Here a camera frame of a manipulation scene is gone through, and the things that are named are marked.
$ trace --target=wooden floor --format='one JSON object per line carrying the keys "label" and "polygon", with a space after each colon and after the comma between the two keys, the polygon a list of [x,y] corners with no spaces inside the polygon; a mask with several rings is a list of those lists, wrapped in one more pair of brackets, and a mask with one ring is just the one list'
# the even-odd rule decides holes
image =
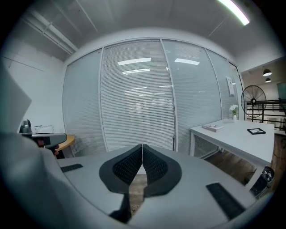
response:
{"label": "wooden floor", "polygon": [[[283,137],[281,136],[275,135],[274,151],[270,166],[274,170],[275,175],[269,191],[275,191],[277,189],[277,186],[279,185],[282,175],[286,169],[286,149],[283,149],[281,144],[282,138]],[[224,151],[223,153],[216,153],[207,158],[206,161],[220,168],[222,171],[229,174],[242,184],[245,184],[244,178],[251,178],[256,169],[252,164],[227,151]],[[146,175],[136,175],[129,187],[132,215],[136,213],[143,203],[143,190],[146,186]]]}

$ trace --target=fluorescent light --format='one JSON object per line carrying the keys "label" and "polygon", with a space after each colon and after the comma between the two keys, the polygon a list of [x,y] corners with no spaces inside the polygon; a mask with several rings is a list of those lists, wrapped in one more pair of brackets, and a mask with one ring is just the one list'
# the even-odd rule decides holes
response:
{"label": "fluorescent light", "polygon": [[124,61],[119,61],[118,65],[125,65],[125,64],[134,64],[134,63],[141,63],[141,62],[149,62],[151,61],[151,57],[148,58],[138,58],[138,59],[129,59]]}
{"label": "fluorescent light", "polygon": [[175,62],[186,63],[186,64],[194,64],[194,65],[198,65],[200,63],[200,62],[197,62],[197,61],[193,61],[193,60],[189,60],[189,59],[180,59],[180,58],[177,58],[175,60]]}
{"label": "fluorescent light", "polygon": [[139,90],[139,89],[145,89],[147,87],[143,87],[143,88],[131,88],[131,90]]}
{"label": "fluorescent light", "polygon": [[229,10],[231,10],[237,18],[242,22],[243,25],[247,25],[249,20],[246,16],[241,12],[241,10],[231,1],[231,0],[219,0],[222,4],[224,4]]}
{"label": "fluorescent light", "polygon": [[137,69],[137,70],[131,70],[131,71],[125,71],[122,72],[124,75],[130,74],[130,73],[137,73],[137,72],[149,72],[149,68],[144,68],[144,69]]}

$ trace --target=black rubber pad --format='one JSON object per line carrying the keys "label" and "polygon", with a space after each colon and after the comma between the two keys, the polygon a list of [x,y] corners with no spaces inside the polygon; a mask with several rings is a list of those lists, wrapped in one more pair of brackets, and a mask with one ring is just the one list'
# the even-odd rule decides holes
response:
{"label": "black rubber pad", "polygon": [[63,173],[68,172],[68,171],[72,171],[72,170],[76,170],[79,168],[82,168],[83,166],[81,164],[73,164],[73,165],[68,165],[68,166],[64,166],[61,167],[61,170]]}
{"label": "black rubber pad", "polygon": [[220,185],[220,183],[209,184],[206,188],[209,190],[229,220],[244,212],[244,207],[242,207],[240,203],[238,203],[231,194]]}

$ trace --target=white flower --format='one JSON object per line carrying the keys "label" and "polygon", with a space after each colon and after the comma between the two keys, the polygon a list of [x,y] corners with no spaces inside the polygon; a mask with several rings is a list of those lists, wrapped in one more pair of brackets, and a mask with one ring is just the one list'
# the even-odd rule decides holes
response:
{"label": "white flower", "polygon": [[237,108],[238,108],[237,105],[232,105],[232,106],[229,108],[229,110],[234,111],[234,110],[236,110]]}

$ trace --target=book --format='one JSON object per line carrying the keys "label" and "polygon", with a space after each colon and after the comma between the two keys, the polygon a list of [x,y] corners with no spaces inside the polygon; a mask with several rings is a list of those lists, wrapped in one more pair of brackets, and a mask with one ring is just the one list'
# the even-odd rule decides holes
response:
{"label": "book", "polygon": [[223,126],[213,125],[213,124],[205,124],[202,125],[202,128],[207,129],[213,132],[219,132],[223,130]]}

